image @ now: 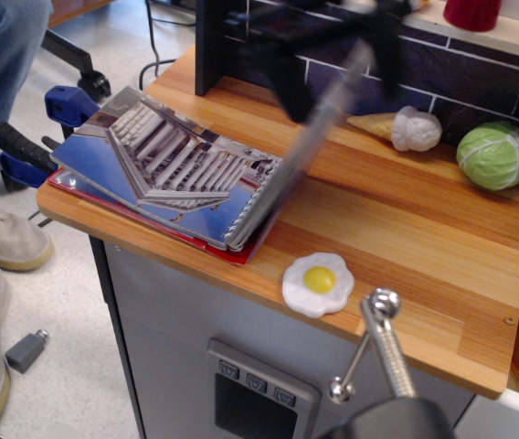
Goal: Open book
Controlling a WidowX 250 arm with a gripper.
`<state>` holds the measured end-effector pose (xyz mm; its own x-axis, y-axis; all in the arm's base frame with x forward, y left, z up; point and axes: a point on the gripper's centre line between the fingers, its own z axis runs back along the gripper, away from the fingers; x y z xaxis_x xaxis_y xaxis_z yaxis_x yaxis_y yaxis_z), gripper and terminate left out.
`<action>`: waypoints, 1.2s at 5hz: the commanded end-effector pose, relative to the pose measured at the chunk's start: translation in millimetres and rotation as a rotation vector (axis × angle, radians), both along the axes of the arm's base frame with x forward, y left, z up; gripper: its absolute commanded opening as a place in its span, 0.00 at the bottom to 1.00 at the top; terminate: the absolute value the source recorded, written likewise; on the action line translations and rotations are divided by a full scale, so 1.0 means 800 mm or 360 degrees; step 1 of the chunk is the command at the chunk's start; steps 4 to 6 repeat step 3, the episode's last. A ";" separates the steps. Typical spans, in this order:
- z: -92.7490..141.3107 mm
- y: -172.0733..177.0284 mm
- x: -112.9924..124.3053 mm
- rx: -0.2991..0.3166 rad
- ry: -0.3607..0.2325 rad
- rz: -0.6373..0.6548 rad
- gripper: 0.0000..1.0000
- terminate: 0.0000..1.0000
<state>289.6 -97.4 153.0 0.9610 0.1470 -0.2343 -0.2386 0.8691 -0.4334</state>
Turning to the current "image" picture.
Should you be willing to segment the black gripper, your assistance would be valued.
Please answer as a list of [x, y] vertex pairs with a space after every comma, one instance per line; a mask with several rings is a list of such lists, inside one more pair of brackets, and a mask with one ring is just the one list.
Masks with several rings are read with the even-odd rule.
[[306, 123], [316, 103], [305, 82], [306, 65], [297, 54], [343, 37], [361, 38], [374, 50], [384, 94], [395, 94], [402, 55], [398, 30], [418, 8], [414, 1], [375, 1], [364, 12], [324, 18], [326, 1], [279, 1], [231, 14], [227, 24], [244, 30], [249, 51], [259, 57], [259, 70], [295, 123]]

